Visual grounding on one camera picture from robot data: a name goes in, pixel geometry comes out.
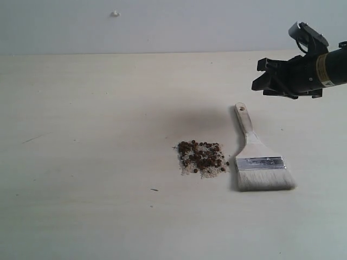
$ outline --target white table surface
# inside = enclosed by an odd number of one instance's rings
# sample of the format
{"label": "white table surface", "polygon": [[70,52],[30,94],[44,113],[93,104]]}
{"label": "white table surface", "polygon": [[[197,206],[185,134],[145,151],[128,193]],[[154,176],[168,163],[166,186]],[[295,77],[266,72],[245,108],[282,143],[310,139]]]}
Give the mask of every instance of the white table surface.
{"label": "white table surface", "polygon": [[[347,87],[250,89],[259,59],[296,54],[0,57],[0,258],[346,259]],[[237,102],[297,189],[181,176],[182,140],[242,148]]]}

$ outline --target paintbrush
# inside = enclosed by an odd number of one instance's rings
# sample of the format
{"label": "paintbrush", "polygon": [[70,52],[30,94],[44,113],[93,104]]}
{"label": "paintbrush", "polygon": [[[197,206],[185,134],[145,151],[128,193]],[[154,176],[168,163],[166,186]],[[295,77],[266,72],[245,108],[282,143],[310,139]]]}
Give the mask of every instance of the paintbrush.
{"label": "paintbrush", "polygon": [[246,145],[236,156],[238,186],[240,191],[291,190],[295,181],[287,170],[283,157],[265,146],[253,131],[247,108],[235,105]]}

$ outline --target wooden brush handle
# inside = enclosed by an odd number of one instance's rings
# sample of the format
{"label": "wooden brush handle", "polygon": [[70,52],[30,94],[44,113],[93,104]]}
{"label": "wooden brush handle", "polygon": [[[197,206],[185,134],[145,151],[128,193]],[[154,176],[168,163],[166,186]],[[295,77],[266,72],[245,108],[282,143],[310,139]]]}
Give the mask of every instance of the wooden brush handle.
{"label": "wooden brush handle", "polygon": [[245,134],[246,144],[259,144],[261,143],[256,134],[253,131],[252,122],[250,121],[249,114],[247,112],[246,105],[244,103],[237,103],[235,110],[239,123]]}

